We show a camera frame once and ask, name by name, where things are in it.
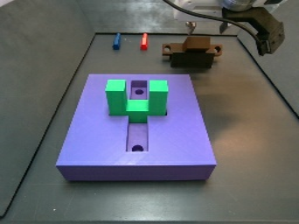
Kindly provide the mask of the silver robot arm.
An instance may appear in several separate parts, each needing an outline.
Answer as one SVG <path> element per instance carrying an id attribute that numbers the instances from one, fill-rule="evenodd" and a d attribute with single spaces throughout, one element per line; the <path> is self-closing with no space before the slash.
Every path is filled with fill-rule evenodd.
<path id="1" fill-rule="evenodd" d="M 281 4 L 289 0 L 175 0 L 174 3 L 187 11 L 212 17 L 222 17 L 222 8 L 235 12 L 250 10 L 251 8 L 263 7 L 270 13 L 274 13 Z M 192 33 L 199 22 L 211 22 L 211 19 L 195 17 L 176 9 L 172 10 L 174 19 L 186 22 L 188 33 Z"/>

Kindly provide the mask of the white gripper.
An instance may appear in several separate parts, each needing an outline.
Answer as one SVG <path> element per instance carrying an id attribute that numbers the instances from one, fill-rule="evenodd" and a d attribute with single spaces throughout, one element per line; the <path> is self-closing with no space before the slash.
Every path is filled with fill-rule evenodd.
<path id="1" fill-rule="evenodd" d="M 174 3 L 187 11 L 212 17 L 222 17 L 222 0 L 174 0 Z M 179 10 L 172 10 L 174 19 L 186 22 L 188 35 L 192 35 L 195 23 L 204 21 L 204 18 L 188 15 Z M 230 24 L 223 22 L 219 26 L 219 33 L 223 34 Z"/>

